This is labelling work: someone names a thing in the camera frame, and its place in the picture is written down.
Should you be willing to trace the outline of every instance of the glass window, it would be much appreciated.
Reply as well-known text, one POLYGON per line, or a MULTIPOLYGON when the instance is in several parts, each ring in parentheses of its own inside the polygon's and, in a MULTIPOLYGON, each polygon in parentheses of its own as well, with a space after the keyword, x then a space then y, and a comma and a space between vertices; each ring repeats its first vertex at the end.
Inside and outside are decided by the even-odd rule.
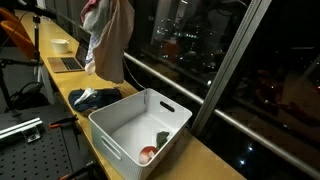
MULTIPOLYGON (((211 115, 210 120, 211 123, 206 126, 208 131, 203 131, 201 141, 246 179, 311 179, 307 174, 214 114, 211 115)), ((246 124, 249 123, 254 124, 255 127, 252 128, 264 128, 261 124, 258 127, 252 122, 246 124)), ((265 131, 267 130, 273 132, 270 133, 272 137, 277 136, 273 129, 266 128, 265 131)))
POLYGON ((88 0, 68 0, 68 15, 77 25, 82 25, 80 13, 87 2, 88 0))
POLYGON ((50 11, 53 11, 53 12, 56 11, 54 0, 45 0, 45 3, 46 3, 46 8, 47 9, 49 9, 50 11))
POLYGON ((72 25, 70 21, 68 21, 65 16, 62 16, 60 14, 57 15, 57 24, 68 34, 72 35, 72 31, 70 30, 70 26, 72 25))
POLYGON ((320 171, 319 1, 272 1, 219 108, 320 171))
POLYGON ((68 17, 68 1, 55 1, 57 14, 68 17))
POLYGON ((204 98, 249 3, 135 0, 128 52, 204 98))

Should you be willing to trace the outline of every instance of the cup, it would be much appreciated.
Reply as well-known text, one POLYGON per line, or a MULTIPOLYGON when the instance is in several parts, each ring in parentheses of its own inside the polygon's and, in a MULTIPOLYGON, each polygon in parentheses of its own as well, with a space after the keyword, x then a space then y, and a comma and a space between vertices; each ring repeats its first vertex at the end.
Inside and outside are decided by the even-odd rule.
POLYGON ((69 41, 66 39, 51 39, 53 51, 57 54, 68 53, 69 41))

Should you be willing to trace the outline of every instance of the plastic storage container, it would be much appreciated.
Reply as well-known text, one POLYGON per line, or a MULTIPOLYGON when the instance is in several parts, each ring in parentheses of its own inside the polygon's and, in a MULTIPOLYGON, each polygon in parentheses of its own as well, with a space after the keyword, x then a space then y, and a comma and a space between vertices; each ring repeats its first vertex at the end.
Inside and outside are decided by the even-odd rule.
POLYGON ((125 179, 145 179, 176 142, 192 113, 146 89, 89 115, 95 148, 125 179), (139 163, 145 146, 156 147, 157 133, 168 141, 147 163, 139 163))

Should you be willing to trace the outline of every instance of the laptop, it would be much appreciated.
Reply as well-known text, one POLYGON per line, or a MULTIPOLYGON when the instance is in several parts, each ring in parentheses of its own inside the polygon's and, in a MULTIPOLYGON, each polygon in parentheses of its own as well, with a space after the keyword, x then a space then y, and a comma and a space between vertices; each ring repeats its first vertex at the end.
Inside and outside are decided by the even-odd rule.
POLYGON ((48 57, 51 69, 55 73, 84 71, 89 42, 80 39, 75 57, 48 57))

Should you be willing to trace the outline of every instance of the wooden desk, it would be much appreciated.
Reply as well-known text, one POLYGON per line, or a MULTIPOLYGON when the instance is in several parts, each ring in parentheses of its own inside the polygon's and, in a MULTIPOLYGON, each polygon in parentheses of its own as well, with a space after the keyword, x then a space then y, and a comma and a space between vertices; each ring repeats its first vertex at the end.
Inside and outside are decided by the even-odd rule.
MULTIPOLYGON (((34 24, 32 13, 28 13, 22 19, 22 24, 27 30, 30 38, 34 39, 34 24)), ((68 95, 72 90, 92 88, 120 87, 124 97, 132 95, 137 91, 127 82, 117 85, 100 79, 96 74, 87 75, 85 72, 53 73, 47 62, 49 56, 61 56, 55 54, 50 44, 50 39, 63 38, 71 39, 70 53, 63 56, 74 56, 78 42, 62 30, 58 25, 49 19, 41 18, 39 25, 39 51, 48 68, 49 74, 57 85, 64 101, 72 113, 78 115, 78 124, 87 138, 93 152, 95 153, 102 169, 109 179, 123 179, 121 175, 106 161, 102 155, 93 147, 91 129, 88 118, 74 111, 68 103, 68 95)), ((151 173, 148 179, 244 179, 237 171, 232 169, 226 162, 212 153, 200 141, 194 138, 187 131, 179 139, 177 144, 168 152, 157 168, 151 173)))

